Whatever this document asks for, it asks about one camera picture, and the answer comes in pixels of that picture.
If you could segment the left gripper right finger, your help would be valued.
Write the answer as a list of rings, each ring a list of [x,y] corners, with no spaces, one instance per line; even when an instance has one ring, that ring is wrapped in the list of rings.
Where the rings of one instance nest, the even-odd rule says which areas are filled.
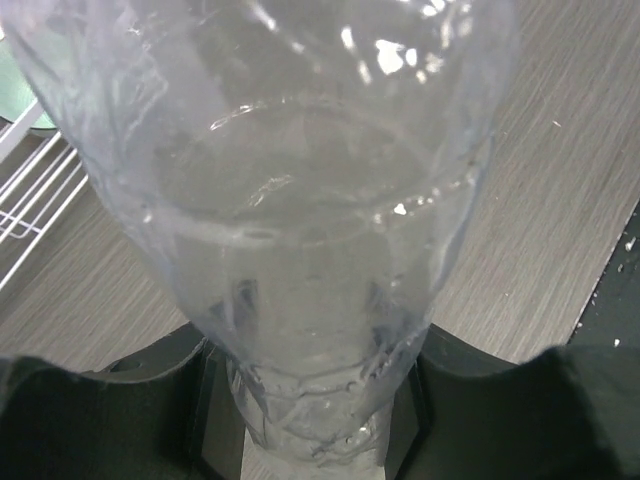
[[[389,479],[635,479],[639,352],[557,346],[515,365],[431,327],[398,390]]]

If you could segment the clear unlabelled plastic bottle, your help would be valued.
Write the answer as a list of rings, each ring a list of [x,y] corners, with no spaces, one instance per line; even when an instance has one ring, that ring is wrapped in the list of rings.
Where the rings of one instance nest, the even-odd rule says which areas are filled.
[[[229,354],[254,443],[374,450],[492,156],[512,1],[5,1],[103,205]]]

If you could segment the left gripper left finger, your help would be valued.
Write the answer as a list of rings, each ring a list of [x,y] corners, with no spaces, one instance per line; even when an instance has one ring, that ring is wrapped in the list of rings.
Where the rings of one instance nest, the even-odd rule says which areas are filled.
[[[238,479],[224,354],[183,326],[101,371],[1,359],[4,479]]]

